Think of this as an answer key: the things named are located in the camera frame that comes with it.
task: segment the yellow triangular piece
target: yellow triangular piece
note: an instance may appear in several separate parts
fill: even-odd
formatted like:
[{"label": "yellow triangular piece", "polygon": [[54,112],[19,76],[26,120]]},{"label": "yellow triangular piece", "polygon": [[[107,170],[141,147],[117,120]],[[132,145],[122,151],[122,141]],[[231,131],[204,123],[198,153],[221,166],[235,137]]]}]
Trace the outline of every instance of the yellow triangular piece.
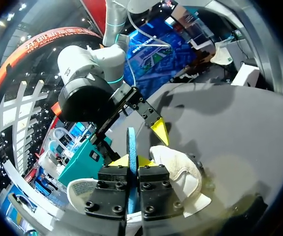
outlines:
[{"label": "yellow triangular piece", "polygon": [[151,129],[166,146],[169,146],[168,132],[163,118],[157,120],[156,123],[151,126]]},{"label": "yellow triangular piece", "polygon": [[112,162],[109,166],[128,166],[128,154]]},{"label": "yellow triangular piece", "polygon": [[[121,157],[120,159],[110,163],[110,166],[128,166],[128,154]],[[147,158],[138,155],[138,165],[139,167],[143,166],[157,166],[154,162],[148,160]]]},{"label": "yellow triangular piece", "polygon": [[138,155],[138,166],[139,167],[144,167],[144,166],[157,166],[156,163],[148,160],[147,158]]}]

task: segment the bolt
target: bolt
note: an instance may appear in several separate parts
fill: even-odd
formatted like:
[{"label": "bolt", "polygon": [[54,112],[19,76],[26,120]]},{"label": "bolt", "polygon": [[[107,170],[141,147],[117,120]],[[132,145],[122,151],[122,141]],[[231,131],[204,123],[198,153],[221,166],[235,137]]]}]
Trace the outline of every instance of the bolt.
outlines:
[{"label": "bolt", "polygon": [[174,210],[181,210],[183,208],[183,204],[179,201],[173,203]]},{"label": "bolt", "polygon": [[98,188],[106,188],[106,183],[104,182],[104,181],[98,181],[97,182],[97,186],[98,186]]},{"label": "bolt", "polygon": [[97,210],[99,208],[99,205],[89,201],[89,202],[86,202],[85,208],[88,211],[94,211],[94,210]]},{"label": "bolt", "polygon": [[119,182],[116,182],[115,187],[119,190],[123,190],[125,188],[125,184],[119,181]]},{"label": "bolt", "polygon": [[121,206],[114,206],[114,207],[112,207],[112,211],[115,214],[121,214],[123,212],[123,207],[121,207]]},{"label": "bolt", "polygon": [[155,208],[153,207],[153,206],[147,206],[146,208],[145,208],[145,213],[147,213],[147,214],[151,214],[151,213],[153,213],[155,211]]},{"label": "bolt", "polygon": [[162,185],[165,187],[165,188],[169,188],[171,186],[170,182],[165,180],[165,181],[162,181]]},{"label": "bolt", "polygon": [[144,188],[145,190],[151,189],[151,183],[149,183],[149,182],[143,183],[142,186],[143,186],[143,188]]}]

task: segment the teal box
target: teal box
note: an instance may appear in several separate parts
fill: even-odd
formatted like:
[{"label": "teal box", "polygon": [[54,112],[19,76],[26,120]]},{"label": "teal box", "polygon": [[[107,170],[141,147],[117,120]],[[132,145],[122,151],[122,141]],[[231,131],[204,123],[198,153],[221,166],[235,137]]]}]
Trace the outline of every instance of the teal box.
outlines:
[{"label": "teal box", "polygon": [[[105,141],[109,145],[112,143],[108,137],[105,138]],[[98,179],[98,172],[103,166],[103,163],[103,155],[90,142],[89,138],[75,152],[58,180],[67,186],[69,182],[80,178]]]}]

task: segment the blue poster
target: blue poster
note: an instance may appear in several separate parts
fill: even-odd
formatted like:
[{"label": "blue poster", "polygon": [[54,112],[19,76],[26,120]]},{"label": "blue poster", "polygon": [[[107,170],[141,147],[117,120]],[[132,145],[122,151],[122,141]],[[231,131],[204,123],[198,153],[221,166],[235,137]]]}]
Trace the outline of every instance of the blue poster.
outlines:
[{"label": "blue poster", "polygon": [[[131,42],[127,57],[136,78],[136,85],[147,99],[192,62],[196,55],[187,42],[163,18],[156,18],[140,29],[171,45],[170,48],[140,46],[160,43],[138,31],[130,34]],[[134,84],[128,63],[125,64],[124,80],[129,85]]]}]

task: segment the blue foam block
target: blue foam block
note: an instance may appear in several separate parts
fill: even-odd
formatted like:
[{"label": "blue foam block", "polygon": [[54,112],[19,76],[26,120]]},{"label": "blue foam block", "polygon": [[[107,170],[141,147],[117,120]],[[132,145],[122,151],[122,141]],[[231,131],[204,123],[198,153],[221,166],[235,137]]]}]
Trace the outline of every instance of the blue foam block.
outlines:
[{"label": "blue foam block", "polygon": [[128,199],[128,213],[135,212],[137,204],[137,175],[138,175],[138,156],[136,150],[136,137],[134,128],[127,129],[127,152],[129,155],[129,169],[132,187]]}]

